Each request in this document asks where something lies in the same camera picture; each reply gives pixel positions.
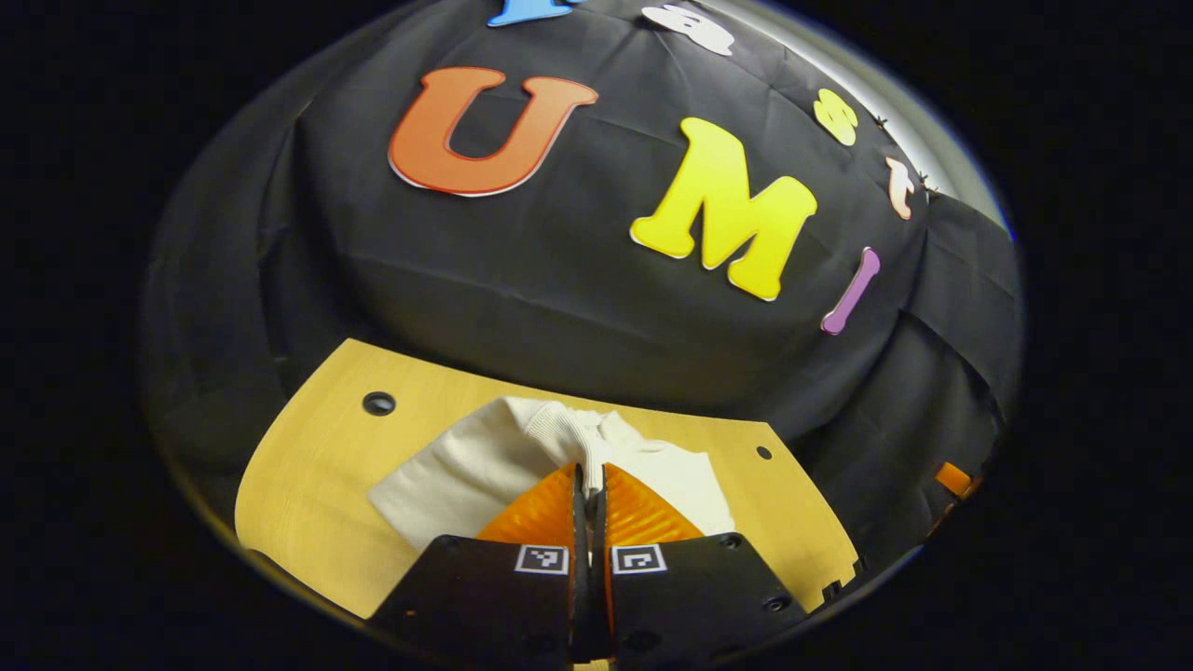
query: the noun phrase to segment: blue letter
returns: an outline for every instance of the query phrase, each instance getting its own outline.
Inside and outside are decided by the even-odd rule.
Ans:
[[[585,0],[567,0],[575,5]],[[500,14],[489,19],[489,27],[532,21],[536,19],[550,19],[571,13],[571,7],[556,5],[552,0],[506,0],[506,8]]]

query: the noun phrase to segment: orange object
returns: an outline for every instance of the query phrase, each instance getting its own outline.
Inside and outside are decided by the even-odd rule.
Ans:
[[[954,497],[965,498],[969,495],[970,487],[973,481],[966,475],[960,468],[945,462],[937,472],[937,482],[945,486],[946,490],[953,493]]]
[[[482,541],[528,546],[564,546],[575,555],[573,488],[576,464],[569,463],[514,499],[476,536]]]
[[[647,546],[700,538],[704,534],[641,480],[605,464],[605,546]]]
[[[505,74],[486,68],[441,68],[426,74],[422,93],[389,142],[394,172],[415,186],[460,196],[508,191],[534,174],[571,110],[598,98],[575,81],[532,76],[523,84],[530,103],[501,149],[483,159],[453,152],[452,131],[472,100],[505,80]]]

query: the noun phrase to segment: black cloth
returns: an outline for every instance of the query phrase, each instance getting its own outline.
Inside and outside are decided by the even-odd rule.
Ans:
[[[914,176],[909,158],[848,91],[730,17],[679,2],[734,35],[719,56],[644,23],[643,2],[489,29],[499,5],[419,2],[346,37],[237,115],[172,198],[146,278],[144,407],[216,515],[231,524],[258,441],[352,337],[554,392],[768,421],[871,567],[921,542],[948,503],[940,462],[981,475],[1013,414],[1025,324],[1007,232],[922,187],[900,218],[885,158]],[[460,119],[465,155],[501,146],[530,76],[600,99],[518,189],[415,189],[388,166],[389,138],[421,76],[453,66],[506,75]],[[816,122],[822,87],[858,111],[852,147]],[[742,141],[752,195],[791,176],[816,196],[773,302],[698,250],[676,260],[629,236],[670,185],[690,116]],[[882,271],[827,336],[865,246]]]

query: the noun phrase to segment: hole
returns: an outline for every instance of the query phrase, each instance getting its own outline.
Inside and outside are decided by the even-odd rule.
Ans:
[[[829,585],[829,586],[827,586],[827,587],[824,587],[823,592],[821,592],[821,593],[824,595],[824,601],[830,601],[833,597],[835,597],[836,595],[841,593],[841,581],[840,580],[833,580],[833,584]]]
[[[623,642],[625,647],[635,652],[647,652],[659,645],[662,639],[654,632],[635,632],[626,636]]]
[[[762,610],[766,610],[768,612],[779,612],[780,610],[787,608],[789,605],[791,605],[790,598],[775,597],[773,599],[767,599],[766,603],[762,604]]]
[[[555,650],[555,636],[551,634],[534,634],[526,638],[526,651],[531,654],[543,654]]]
[[[372,392],[365,395],[364,406],[365,412],[369,414],[385,417],[387,414],[394,412],[397,404],[394,402],[394,396],[390,396],[385,392]]]

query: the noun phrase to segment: black background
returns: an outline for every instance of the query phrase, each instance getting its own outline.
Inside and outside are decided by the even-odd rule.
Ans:
[[[21,4],[10,99],[23,666],[398,665],[227,552],[135,405],[155,222],[199,149],[392,2]],[[765,665],[1155,667],[1175,647],[1175,4],[808,1],[976,149],[1026,253],[1021,417],[978,495],[888,586]]]

